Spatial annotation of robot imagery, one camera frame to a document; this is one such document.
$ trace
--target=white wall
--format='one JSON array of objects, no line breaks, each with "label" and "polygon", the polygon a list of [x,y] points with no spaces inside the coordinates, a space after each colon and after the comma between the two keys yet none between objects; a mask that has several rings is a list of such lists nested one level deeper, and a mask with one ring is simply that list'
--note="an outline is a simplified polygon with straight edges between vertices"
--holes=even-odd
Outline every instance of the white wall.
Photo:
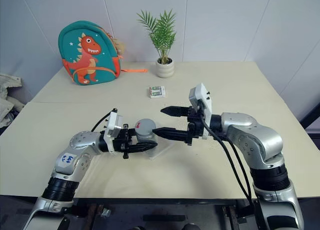
[{"label": "white wall", "polygon": [[0,71],[23,78],[14,96],[24,102],[61,67],[59,32],[77,20],[124,41],[125,60],[154,61],[136,21],[140,9],[177,13],[174,60],[256,61],[298,119],[320,102],[320,0],[1,0],[0,7]]}]

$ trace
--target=potted plant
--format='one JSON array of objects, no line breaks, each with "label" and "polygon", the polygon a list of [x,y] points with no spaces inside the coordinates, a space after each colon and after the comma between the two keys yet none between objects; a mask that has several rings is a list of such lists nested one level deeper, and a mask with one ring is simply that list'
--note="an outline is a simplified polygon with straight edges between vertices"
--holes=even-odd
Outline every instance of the potted plant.
[{"label": "potted plant", "polygon": [[154,18],[150,15],[150,12],[142,11],[138,21],[148,30],[148,34],[152,40],[152,43],[159,54],[159,58],[155,62],[156,74],[159,77],[167,78],[174,74],[174,61],[168,57],[171,46],[175,42],[176,32],[174,31],[174,23],[176,14],[172,14],[172,10],[169,13],[164,11],[164,14],[160,14],[160,19]]}]

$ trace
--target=backpack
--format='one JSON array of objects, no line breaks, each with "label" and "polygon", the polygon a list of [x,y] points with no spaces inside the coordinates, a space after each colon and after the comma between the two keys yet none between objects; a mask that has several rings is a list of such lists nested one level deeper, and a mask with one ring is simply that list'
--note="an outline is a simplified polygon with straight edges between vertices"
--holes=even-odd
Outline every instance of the backpack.
[{"label": "backpack", "polygon": [[58,47],[62,63],[72,80],[79,85],[112,81],[121,72],[122,53],[116,39],[103,28],[77,21],[59,34]]}]

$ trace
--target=black cable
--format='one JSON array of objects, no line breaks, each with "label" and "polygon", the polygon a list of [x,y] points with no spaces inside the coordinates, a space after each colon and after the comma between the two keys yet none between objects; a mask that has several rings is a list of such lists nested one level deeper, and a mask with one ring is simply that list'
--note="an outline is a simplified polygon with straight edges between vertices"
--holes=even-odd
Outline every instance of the black cable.
[{"label": "black cable", "polygon": [[[118,110],[117,110],[116,108],[113,108],[112,111],[113,111],[113,112],[117,112]],[[108,116],[110,116],[110,113],[111,113],[112,111],[110,111],[110,112],[109,112],[108,114],[106,114],[103,118],[101,118],[101,119],[96,123],[96,125],[94,125],[94,127],[92,128],[91,131],[94,131],[94,130],[97,128],[97,126],[99,126],[99,124],[100,124],[103,120],[105,120]]]},{"label": "black cable", "polygon": [[236,168],[235,168],[234,162],[233,162],[233,160],[232,160],[232,158],[231,158],[231,156],[230,156],[230,153],[229,153],[226,145],[225,145],[224,142],[222,142],[222,140],[208,127],[208,125],[206,124],[206,122],[205,122],[205,120],[204,120],[203,118],[201,118],[201,121],[202,121],[205,129],[206,129],[206,130],[211,134],[211,136],[212,136],[215,140],[217,140],[217,142],[222,146],[222,148],[223,148],[223,150],[224,150],[224,152],[225,152],[225,154],[226,154],[226,156],[227,156],[227,158],[228,158],[228,160],[229,160],[229,163],[230,163],[230,165],[231,165],[231,168],[232,168],[232,170],[233,170],[233,173],[234,173],[234,175],[235,175],[235,177],[236,177],[236,180],[237,180],[237,182],[238,182],[238,184],[239,184],[242,192],[244,193],[245,197],[248,199],[250,205],[252,205],[252,204],[253,204],[253,203],[252,203],[252,200],[249,198],[248,193],[246,192],[243,184],[242,184],[241,181],[240,181],[240,178],[239,178],[239,175],[238,175],[237,170],[236,170]]},{"label": "black cable", "polygon": [[235,148],[235,145],[232,143],[232,141],[228,138],[228,137],[225,137],[225,139],[228,141],[228,143],[230,144],[230,146],[232,147],[233,149],[233,152],[235,154],[235,157],[236,159],[238,160],[238,163],[240,165],[240,168],[241,168],[241,171],[243,173],[243,176],[244,176],[244,179],[245,179],[245,183],[246,183],[246,187],[247,187],[247,190],[248,190],[248,195],[249,195],[249,198],[251,199],[250,202],[252,202],[252,194],[251,194],[251,187],[250,187],[250,183],[249,183],[249,180],[248,180],[248,176],[247,176],[247,173],[245,171],[245,168],[244,168],[244,165],[242,164],[241,162],[241,159],[239,157],[239,154]]}]

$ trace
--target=beige table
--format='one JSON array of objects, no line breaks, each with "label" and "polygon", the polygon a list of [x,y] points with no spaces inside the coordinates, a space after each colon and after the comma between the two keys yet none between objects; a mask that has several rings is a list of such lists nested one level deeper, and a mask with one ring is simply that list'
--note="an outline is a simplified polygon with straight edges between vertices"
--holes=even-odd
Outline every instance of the beige table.
[{"label": "beige table", "polygon": [[[78,86],[61,69],[44,86],[0,137],[0,194],[42,194],[55,158],[70,138],[90,130],[113,107],[131,127],[139,119],[151,118],[158,126],[186,129],[185,118],[166,116],[160,109],[189,106],[190,88],[203,82],[211,92],[214,114],[244,112],[275,129],[283,138],[286,166],[298,197],[320,196],[316,180],[320,152],[255,63],[177,63],[175,75],[168,79],[155,76],[152,63],[124,67],[150,72],[122,73],[110,83]],[[167,97],[150,99],[150,85],[165,86]],[[76,196],[244,198],[223,150],[211,139],[196,139],[191,147],[175,142],[153,161],[143,153],[131,154],[129,160],[120,154],[97,156]]]}]

